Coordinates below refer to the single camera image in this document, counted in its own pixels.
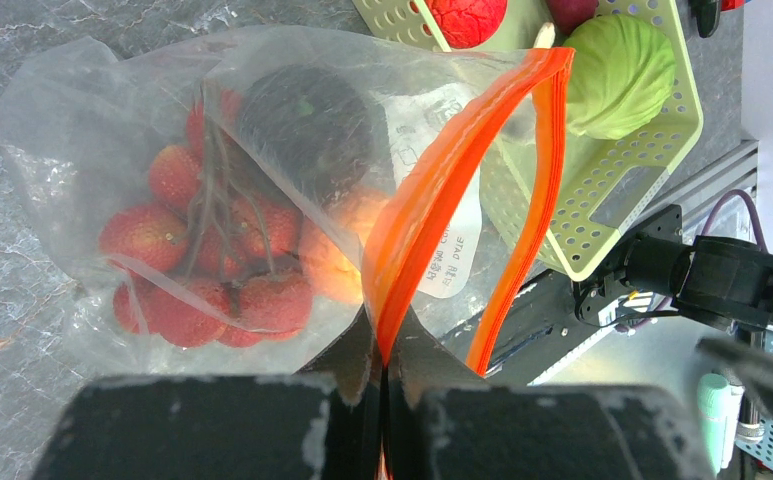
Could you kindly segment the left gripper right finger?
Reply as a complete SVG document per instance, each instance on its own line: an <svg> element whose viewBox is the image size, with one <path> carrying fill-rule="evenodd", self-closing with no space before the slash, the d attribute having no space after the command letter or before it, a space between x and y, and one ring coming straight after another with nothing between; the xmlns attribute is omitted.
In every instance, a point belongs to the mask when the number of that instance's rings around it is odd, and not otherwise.
<svg viewBox="0 0 773 480"><path fill-rule="evenodd" d="M391 479L709 479L692 417L648 385L534 385L587 327L568 301L519 301L517 383L474 373L409 312L387 369Z"/></svg>

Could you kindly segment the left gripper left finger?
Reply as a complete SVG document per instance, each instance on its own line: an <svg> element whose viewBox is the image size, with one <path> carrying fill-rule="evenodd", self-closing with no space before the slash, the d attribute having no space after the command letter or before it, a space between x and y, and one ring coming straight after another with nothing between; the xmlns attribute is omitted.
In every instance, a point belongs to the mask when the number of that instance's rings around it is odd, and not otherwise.
<svg viewBox="0 0 773 480"><path fill-rule="evenodd" d="M97 379L64 410L37 479L375 479L381 365L368 318L287 375Z"/></svg>

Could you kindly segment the orange peach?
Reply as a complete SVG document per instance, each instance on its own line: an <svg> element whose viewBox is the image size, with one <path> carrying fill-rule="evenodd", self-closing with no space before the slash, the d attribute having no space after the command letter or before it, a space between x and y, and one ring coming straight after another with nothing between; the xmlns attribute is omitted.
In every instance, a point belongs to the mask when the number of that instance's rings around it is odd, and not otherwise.
<svg viewBox="0 0 773 480"><path fill-rule="evenodd" d="M352 240L340 249L311 219L302 224L298 256L313 290L332 300L359 305L363 302L358 264L362 250L389 195L359 187L331 207L329 216Z"/></svg>

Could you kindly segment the red lychee bunch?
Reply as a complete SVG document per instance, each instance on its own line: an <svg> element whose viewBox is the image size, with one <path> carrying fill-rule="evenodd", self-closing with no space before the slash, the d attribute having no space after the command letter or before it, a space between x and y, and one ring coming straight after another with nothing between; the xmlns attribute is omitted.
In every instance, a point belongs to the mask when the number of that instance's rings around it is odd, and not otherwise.
<svg viewBox="0 0 773 480"><path fill-rule="evenodd" d="M229 133L241 95L223 89L221 116L196 100L185 139L151 161L151 200L120 210L98 248L127 280L113 315L136 335L189 349L285 341L307 326L314 292L298 263L300 210L271 186Z"/></svg>

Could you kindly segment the clear zip top bag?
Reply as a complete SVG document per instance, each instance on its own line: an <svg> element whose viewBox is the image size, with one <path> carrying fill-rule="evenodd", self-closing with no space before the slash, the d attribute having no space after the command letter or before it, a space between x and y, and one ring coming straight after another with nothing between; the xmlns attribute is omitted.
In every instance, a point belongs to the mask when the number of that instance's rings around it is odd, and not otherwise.
<svg viewBox="0 0 773 480"><path fill-rule="evenodd" d="M551 224L573 51L249 26L26 60L0 147L99 369L286 374L355 320L499 319Z"/></svg>

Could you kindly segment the dark mangosteen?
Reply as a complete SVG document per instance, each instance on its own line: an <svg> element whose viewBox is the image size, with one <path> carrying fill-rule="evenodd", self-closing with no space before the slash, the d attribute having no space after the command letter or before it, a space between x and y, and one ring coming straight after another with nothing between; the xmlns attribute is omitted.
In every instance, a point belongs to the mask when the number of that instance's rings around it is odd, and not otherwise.
<svg viewBox="0 0 773 480"><path fill-rule="evenodd" d="M383 165L385 112L333 69L289 65L244 89L236 133L325 209Z"/></svg>

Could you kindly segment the red textured ball fruit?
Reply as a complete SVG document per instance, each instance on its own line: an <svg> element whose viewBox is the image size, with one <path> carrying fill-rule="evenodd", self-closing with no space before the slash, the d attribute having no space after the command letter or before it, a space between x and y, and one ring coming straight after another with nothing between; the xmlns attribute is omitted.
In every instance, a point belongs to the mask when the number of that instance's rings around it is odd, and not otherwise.
<svg viewBox="0 0 773 480"><path fill-rule="evenodd" d="M425 2L450 47L468 49L489 40L501 26L507 0L431 0Z"/></svg>

